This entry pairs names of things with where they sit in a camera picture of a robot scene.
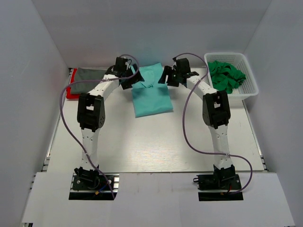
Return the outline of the teal t shirt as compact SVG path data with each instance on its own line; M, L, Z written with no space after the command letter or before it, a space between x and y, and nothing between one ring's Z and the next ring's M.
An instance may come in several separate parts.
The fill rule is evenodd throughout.
M132 84L135 117L172 112L168 87L158 83L163 73L162 64L140 67L139 72L143 81Z

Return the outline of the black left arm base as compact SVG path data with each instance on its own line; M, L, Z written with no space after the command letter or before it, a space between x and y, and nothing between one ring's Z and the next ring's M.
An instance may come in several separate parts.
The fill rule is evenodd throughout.
M71 201L113 201L118 193L119 174L102 175L96 170L75 168L71 181Z

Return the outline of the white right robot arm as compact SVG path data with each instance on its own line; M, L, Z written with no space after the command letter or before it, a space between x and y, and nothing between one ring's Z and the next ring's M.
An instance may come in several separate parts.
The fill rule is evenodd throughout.
M214 170L234 171L230 157L227 137L228 123L231 117L229 100L225 91L218 91L204 81L197 72L190 68L187 58L173 58L173 66L165 66L159 84L178 87L184 85L190 90L190 95L195 93L202 100L202 118L208 126L213 142L213 152L202 152L215 156Z

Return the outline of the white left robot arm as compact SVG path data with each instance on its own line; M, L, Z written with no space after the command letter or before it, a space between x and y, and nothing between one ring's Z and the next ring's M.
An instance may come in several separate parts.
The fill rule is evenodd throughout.
M133 84L144 81L138 63L132 63L128 55L116 58L101 81L90 91L81 93L78 99L77 122L82 134L83 150L81 167L87 170L99 170L98 137L106 119L105 101L120 86L129 89Z

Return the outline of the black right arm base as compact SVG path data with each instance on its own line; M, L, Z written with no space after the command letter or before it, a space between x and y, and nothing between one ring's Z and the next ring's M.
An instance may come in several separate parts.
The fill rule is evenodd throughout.
M197 175L193 183L197 184L199 201L244 200L240 178L233 165L226 169L214 166L212 174Z

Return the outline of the folded grey t shirt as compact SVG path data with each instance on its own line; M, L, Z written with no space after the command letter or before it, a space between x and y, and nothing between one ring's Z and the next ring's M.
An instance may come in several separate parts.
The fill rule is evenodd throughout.
M92 70L92 69L83 69L78 68L75 75L74 81L82 81L82 80L102 80L106 70ZM80 93L87 93L92 90L98 82L87 82L87 83L77 83L70 87L72 95L78 95Z

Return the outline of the crumpled green t shirt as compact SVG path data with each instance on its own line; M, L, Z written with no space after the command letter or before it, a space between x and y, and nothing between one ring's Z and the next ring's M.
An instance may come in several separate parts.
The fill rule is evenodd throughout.
M246 80L246 75L227 62L213 61L208 63L213 87L231 94Z

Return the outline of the folded red t shirt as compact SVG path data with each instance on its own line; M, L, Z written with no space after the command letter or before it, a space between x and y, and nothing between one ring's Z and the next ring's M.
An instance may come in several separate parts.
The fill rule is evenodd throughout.
M70 77L71 77L70 82L69 82L70 84L74 82L74 77L75 77L76 72L77 72L77 68L70 69ZM71 93L71 87L66 88L66 98L67 99L70 99L70 100L78 99L79 96L80 96L79 94Z

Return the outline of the white plastic basket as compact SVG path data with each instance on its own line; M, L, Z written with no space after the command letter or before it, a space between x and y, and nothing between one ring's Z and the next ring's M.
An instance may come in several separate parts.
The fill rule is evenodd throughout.
M258 86L255 82L253 73L250 69L249 63L246 57L242 53L236 52L212 52L204 55L205 62L208 63L213 61L227 62L233 65L236 69L240 70L246 75L246 80L238 89L234 89L231 94L228 94L230 105L234 102L245 100L250 96L256 96L258 94ZM208 72L208 79L210 86L213 87L211 82L210 72Z

